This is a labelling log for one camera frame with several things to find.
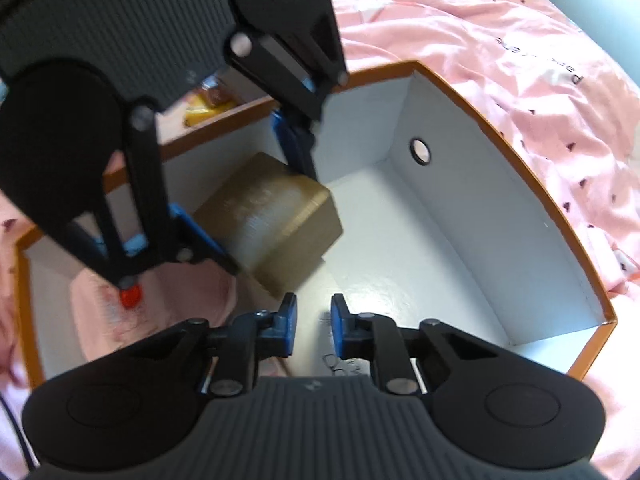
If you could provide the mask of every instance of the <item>pink bedsheet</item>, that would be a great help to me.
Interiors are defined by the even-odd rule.
[[[640,123],[638,90],[622,69],[547,0],[333,0],[350,70],[420,59],[447,79],[513,145],[566,211],[611,291],[620,324],[588,384],[607,429],[594,464],[612,479],[640,466],[633,367],[640,218],[638,177],[626,162]],[[12,244],[27,226],[0,204],[0,387],[19,411],[24,372],[15,352]],[[23,474],[0,419],[0,468]]]

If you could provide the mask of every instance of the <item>small box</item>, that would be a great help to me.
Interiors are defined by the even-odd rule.
[[[262,152],[193,217],[277,299],[296,290],[342,234],[331,192]]]

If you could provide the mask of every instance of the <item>storage box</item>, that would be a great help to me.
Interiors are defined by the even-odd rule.
[[[170,200],[193,212],[255,153],[282,160],[268,119],[274,107],[263,99],[195,130],[163,130]],[[418,62],[365,70],[328,100],[316,133],[319,180],[344,234],[297,291],[290,372],[340,368],[325,317],[342,292],[352,312],[409,327],[439,318],[584,376],[615,326],[606,292],[563,212],[460,95]],[[121,231],[132,235],[124,181],[116,172],[106,186]],[[81,266],[35,230],[17,259],[20,335],[37,384],[84,362],[68,302]]]

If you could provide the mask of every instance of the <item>black cable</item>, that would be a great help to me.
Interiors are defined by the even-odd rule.
[[[2,403],[4,412],[6,413],[6,416],[9,418],[11,425],[14,427],[15,436],[18,438],[18,444],[20,444],[20,448],[22,449],[22,456],[24,457],[24,462],[26,463],[27,468],[29,468],[29,471],[34,471],[34,469],[36,469],[36,465],[33,462],[31,451],[29,451],[29,445],[25,441],[20,425],[18,425],[18,421],[15,420],[14,414],[9,408],[9,405],[6,403],[6,400],[4,400],[4,397],[2,396],[2,394],[0,394],[0,402]]]

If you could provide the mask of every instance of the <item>red object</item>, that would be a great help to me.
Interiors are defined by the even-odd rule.
[[[142,301],[142,287],[139,283],[120,291],[120,304],[127,310],[136,308],[140,301]]]

